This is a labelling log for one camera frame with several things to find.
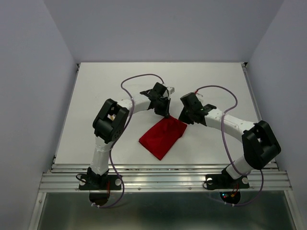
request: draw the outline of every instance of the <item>white backdrop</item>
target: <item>white backdrop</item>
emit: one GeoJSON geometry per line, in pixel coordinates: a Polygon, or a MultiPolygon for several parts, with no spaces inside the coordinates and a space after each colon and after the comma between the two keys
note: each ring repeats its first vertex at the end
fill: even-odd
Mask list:
{"type": "Polygon", "coordinates": [[[282,147],[276,160],[287,170],[307,229],[307,1],[286,0],[255,50],[248,71],[263,119],[282,147]]]}
{"type": "Polygon", "coordinates": [[[25,230],[77,67],[41,0],[2,2],[0,21],[0,229],[25,230]]]}
{"type": "MultiPolygon", "coordinates": [[[[203,85],[222,85],[234,92],[239,104],[230,114],[257,121],[247,83],[240,63],[82,63],[67,119],[65,122],[56,164],[89,164],[94,153],[92,123],[106,99],[125,99],[128,96],[120,83],[131,76],[155,73],[165,83],[175,87],[170,114],[175,118],[183,108],[180,97],[203,85]]],[[[143,77],[126,82],[132,94],[150,89],[160,81],[143,77]]],[[[221,89],[204,89],[204,104],[216,105],[221,110],[231,107],[233,97],[221,89]]],[[[139,138],[162,117],[153,110],[135,114],[125,133],[113,150],[116,164],[227,164],[221,132],[203,125],[187,127],[167,155],[159,161],[139,142],[139,138]]],[[[234,159],[243,154],[242,144],[227,136],[234,159]]]]}
{"type": "Polygon", "coordinates": [[[283,2],[44,1],[78,62],[246,62],[283,2]]]}

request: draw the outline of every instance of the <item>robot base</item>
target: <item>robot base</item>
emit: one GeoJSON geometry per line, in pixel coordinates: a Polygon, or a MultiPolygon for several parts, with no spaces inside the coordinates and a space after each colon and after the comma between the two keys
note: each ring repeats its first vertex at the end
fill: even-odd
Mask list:
{"type": "MultiPolygon", "coordinates": [[[[81,180],[84,181],[90,181],[89,176],[86,174],[83,174],[80,176],[81,180]]],[[[103,180],[101,180],[101,183],[79,183],[79,190],[107,190],[107,182],[110,181],[110,190],[121,190],[121,182],[119,185],[116,183],[116,180],[119,180],[117,175],[107,175],[104,176],[103,180]]]]}
{"type": "Polygon", "coordinates": [[[224,174],[207,174],[203,187],[208,190],[233,189],[236,184],[239,184],[240,189],[249,188],[248,178],[246,176],[241,176],[233,180],[224,174]]]}

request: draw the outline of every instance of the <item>glass panel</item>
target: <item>glass panel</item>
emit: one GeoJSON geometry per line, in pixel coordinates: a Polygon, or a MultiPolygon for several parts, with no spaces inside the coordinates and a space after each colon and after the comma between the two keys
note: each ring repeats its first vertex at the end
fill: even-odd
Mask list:
{"type": "MultiPolygon", "coordinates": [[[[256,192],[242,192],[241,201],[256,192]]],[[[293,229],[283,191],[262,192],[252,204],[229,207],[209,193],[130,193],[114,208],[91,207],[88,194],[47,194],[40,230],[293,229]]],[[[119,194],[111,194],[111,204],[119,194]]],[[[218,193],[210,193],[219,199],[218,193]]]]}

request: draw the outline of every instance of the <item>cable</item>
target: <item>cable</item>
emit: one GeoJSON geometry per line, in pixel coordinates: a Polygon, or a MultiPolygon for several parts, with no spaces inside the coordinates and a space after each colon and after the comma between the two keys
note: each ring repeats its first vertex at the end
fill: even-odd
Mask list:
{"type": "Polygon", "coordinates": [[[237,190],[237,191],[239,190],[239,184],[236,184],[236,185],[235,185],[235,187],[234,187],[234,189],[232,190],[231,194],[233,194],[235,190],[237,190]]]}
{"type": "Polygon", "coordinates": [[[231,197],[235,197],[235,195],[238,193],[238,191],[239,191],[239,184],[236,184],[236,192],[234,193],[234,194],[231,194],[230,196],[231,197]]]}
{"type": "MultiPolygon", "coordinates": [[[[242,175],[242,176],[247,176],[247,175],[249,175],[249,173],[243,174],[243,173],[241,173],[241,172],[236,168],[236,166],[235,166],[235,164],[234,164],[234,162],[233,162],[233,160],[232,160],[232,158],[231,158],[231,155],[230,155],[230,152],[229,152],[227,143],[226,143],[226,139],[225,139],[225,125],[224,125],[225,115],[226,115],[226,113],[229,112],[230,110],[236,108],[236,106],[238,105],[238,99],[237,99],[237,97],[235,96],[235,94],[234,94],[233,92],[231,92],[229,89],[227,89],[227,88],[225,88],[225,87],[223,87],[223,86],[219,86],[219,85],[206,85],[206,86],[199,87],[199,88],[195,91],[195,94],[196,94],[199,90],[205,89],[205,88],[209,88],[209,87],[215,87],[215,88],[220,88],[220,89],[226,90],[227,92],[229,92],[229,93],[234,97],[234,99],[235,99],[235,101],[236,101],[236,103],[235,103],[234,106],[232,106],[232,107],[230,107],[230,108],[228,108],[228,109],[226,109],[226,110],[224,111],[224,114],[223,114],[222,119],[221,119],[221,133],[222,133],[223,144],[224,144],[224,147],[225,147],[225,150],[226,150],[228,159],[229,159],[229,161],[230,161],[230,164],[233,166],[234,170],[235,170],[238,174],[240,174],[240,175],[242,175]]],[[[230,205],[232,205],[232,206],[244,206],[244,205],[250,204],[251,202],[253,202],[254,200],[256,200],[256,199],[258,198],[258,196],[259,196],[260,193],[262,192],[263,184],[264,184],[264,176],[263,176],[262,170],[260,170],[260,173],[261,173],[261,186],[260,186],[260,190],[258,191],[257,195],[256,195],[253,199],[251,199],[250,201],[248,201],[248,202],[245,202],[245,203],[242,203],[242,204],[236,204],[236,205],[230,204],[230,205]]]]}
{"type": "MultiPolygon", "coordinates": [[[[133,111],[134,111],[134,100],[132,99],[132,95],[131,95],[131,93],[130,93],[125,87],[123,87],[123,84],[124,84],[126,81],[128,81],[128,80],[131,80],[131,79],[134,79],[134,78],[138,78],[138,77],[143,77],[143,76],[155,76],[155,77],[158,77],[158,78],[162,81],[162,84],[164,84],[163,79],[162,79],[160,76],[158,76],[158,75],[156,75],[156,74],[153,74],[153,73],[146,73],[146,74],[136,75],[136,76],[127,78],[127,79],[125,79],[125,80],[122,81],[122,83],[120,84],[120,87],[121,87],[122,90],[124,90],[124,91],[128,94],[128,96],[130,97],[131,102],[132,102],[132,107],[131,107],[131,111],[130,111],[130,116],[129,116],[129,118],[128,118],[127,123],[126,123],[125,126],[124,126],[124,129],[123,129],[123,132],[121,133],[121,135],[124,133],[124,131],[126,130],[127,126],[129,125],[129,123],[130,123],[130,121],[131,121],[131,118],[132,118],[132,115],[133,115],[133,111]]],[[[114,143],[113,143],[112,146],[111,146],[111,149],[110,149],[110,151],[109,151],[109,157],[110,157],[110,162],[111,162],[112,168],[113,168],[114,172],[116,173],[117,177],[120,179],[121,184],[122,184],[122,186],[123,186],[123,189],[122,189],[122,192],[121,192],[120,197],[119,197],[113,204],[111,204],[111,205],[108,205],[108,206],[98,206],[98,205],[92,203],[93,206],[98,207],[98,208],[108,208],[108,207],[114,206],[115,204],[117,204],[117,203],[122,199],[122,197],[124,196],[124,193],[125,193],[124,181],[123,181],[122,177],[120,176],[120,174],[118,173],[118,171],[117,171],[117,169],[116,169],[116,167],[115,167],[115,165],[114,165],[114,163],[113,163],[113,160],[112,160],[112,149],[113,149],[114,145],[116,144],[116,142],[117,142],[117,141],[114,141],[114,143]]]]}

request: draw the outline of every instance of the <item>bolt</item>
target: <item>bolt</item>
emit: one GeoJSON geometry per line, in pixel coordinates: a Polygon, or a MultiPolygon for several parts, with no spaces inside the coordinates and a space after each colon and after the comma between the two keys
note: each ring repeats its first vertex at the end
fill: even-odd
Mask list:
{"type": "Polygon", "coordinates": [[[213,184],[212,182],[208,182],[208,181],[212,181],[212,178],[210,178],[210,177],[207,178],[206,183],[209,184],[209,185],[212,185],[212,184],[213,184]]]}
{"type": "Polygon", "coordinates": [[[115,180],[115,185],[116,185],[116,186],[121,185],[121,180],[120,180],[120,179],[116,179],[116,180],[115,180]]]}
{"type": "Polygon", "coordinates": [[[85,183],[83,181],[80,181],[79,185],[83,186],[83,185],[85,185],[85,183]]]}
{"type": "Polygon", "coordinates": [[[243,183],[243,184],[248,184],[248,178],[243,177],[243,178],[242,178],[242,183],[243,183]]]}

